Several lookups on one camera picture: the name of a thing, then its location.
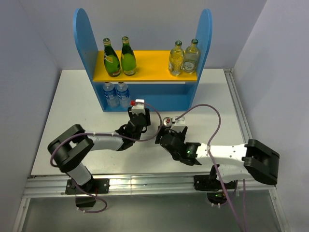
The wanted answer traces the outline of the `red bull can back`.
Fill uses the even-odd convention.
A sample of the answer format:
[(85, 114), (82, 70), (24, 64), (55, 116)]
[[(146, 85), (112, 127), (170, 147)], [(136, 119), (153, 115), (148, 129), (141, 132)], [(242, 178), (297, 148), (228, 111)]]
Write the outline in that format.
[(171, 127), (172, 126), (172, 118), (171, 117), (165, 117), (163, 118), (163, 126), (165, 127)]

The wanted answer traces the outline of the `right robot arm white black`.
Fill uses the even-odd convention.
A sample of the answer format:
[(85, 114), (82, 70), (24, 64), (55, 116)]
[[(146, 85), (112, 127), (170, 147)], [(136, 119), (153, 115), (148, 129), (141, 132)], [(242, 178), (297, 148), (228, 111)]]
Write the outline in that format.
[(185, 142), (187, 127), (182, 132), (163, 126), (155, 143), (168, 151), (176, 161), (189, 166), (212, 165), (214, 158), (219, 172), (209, 176), (213, 188), (241, 179), (254, 179), (262, 184), (278, 183), (280, 155), (262, 142), (249, 139), (240, 145), (211, 145)]

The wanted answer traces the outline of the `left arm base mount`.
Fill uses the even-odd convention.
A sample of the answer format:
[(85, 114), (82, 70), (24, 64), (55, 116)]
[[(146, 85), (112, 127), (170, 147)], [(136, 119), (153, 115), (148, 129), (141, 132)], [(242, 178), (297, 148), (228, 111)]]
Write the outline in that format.
[(78, 208), (92, 208), (98, 201), (96, 198), (99, 194), (109, 192), (110, 180), (108, 178), (91, 178), (84, 185), (78, 185), (73, 179), (67, 181), (65, 189), (66, 195), (75, 195), (75, 205)]

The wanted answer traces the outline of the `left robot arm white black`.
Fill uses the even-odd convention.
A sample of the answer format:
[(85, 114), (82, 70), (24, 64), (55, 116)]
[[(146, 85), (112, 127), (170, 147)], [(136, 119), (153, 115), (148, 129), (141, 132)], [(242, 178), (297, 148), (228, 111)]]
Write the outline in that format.
[(75, 181), (81, 192), (89, 193), (94, 189), (93, 176), (82, 164), (82, 160), (90, 151), (126, 150), (140, 139), (151, 124), (148, 108), (138, 113), (137, 109), (129, 107), (128, 115), (128, 123), (103, 136), (87, 133), (81, 125), (75, 124), (48, 145), (47, 149), (57, 167)]

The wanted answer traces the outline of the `green glass bottle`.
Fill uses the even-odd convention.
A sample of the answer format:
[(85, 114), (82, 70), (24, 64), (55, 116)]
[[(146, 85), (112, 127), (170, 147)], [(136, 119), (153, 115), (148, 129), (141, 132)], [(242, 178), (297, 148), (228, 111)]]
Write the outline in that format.
[(104, 65), (109, 76), (117, 77), (120, 75), (120, 61), (119, 58), (111, 46), (109, 38), (103, 39), (104, 44)]
[(136, 73), (136, 58), (127, 36), (122, 37), (121, 66), (124, 74), (128, 76)]

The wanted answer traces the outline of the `water bottle blue label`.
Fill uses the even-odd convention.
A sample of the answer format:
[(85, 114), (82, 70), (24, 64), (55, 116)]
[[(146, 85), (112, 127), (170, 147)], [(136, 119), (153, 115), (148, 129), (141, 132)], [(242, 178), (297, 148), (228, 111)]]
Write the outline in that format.
[(105, 82), (103, 86), (104, 96), (110, 107), (116, 108), (119, 106), (119, 99), (117, 96), (116, 88), (113, 83)]
[(116, 87), (116, 91), (117, 91), (120, 105), (124, 108), (128, 108), (131, 103), (128, 85), (124, 82), (119, 82)]

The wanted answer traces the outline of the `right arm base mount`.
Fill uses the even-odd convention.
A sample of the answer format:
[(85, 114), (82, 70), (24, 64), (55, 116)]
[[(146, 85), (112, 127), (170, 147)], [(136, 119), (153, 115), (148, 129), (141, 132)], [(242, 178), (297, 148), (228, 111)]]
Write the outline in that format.
[(211, 206), (220, 207), (227, 203), (226, 194), (221, 183), (210, 175), (194, 175), (194, 189), (204, 191)]

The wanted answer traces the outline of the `green glass bottle back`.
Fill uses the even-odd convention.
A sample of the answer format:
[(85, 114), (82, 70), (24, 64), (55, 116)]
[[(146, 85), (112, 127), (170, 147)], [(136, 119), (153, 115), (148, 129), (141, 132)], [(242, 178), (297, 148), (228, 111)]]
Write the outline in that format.
[(120, 61), (119, 58), (111, 46), (109, 38), (103, 39), (104, 44), (104, 65), (109, 76), (117, 77), (120, 75)]

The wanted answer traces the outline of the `green glass bottle front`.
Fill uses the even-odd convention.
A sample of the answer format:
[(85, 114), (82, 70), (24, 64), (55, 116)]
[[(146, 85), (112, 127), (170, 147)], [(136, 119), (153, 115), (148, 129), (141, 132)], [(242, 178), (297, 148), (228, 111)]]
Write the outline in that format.
[(121, 66), (124, 74), (128, 76), (136, 73), (136, 58), (127, 36), (122, 37)]

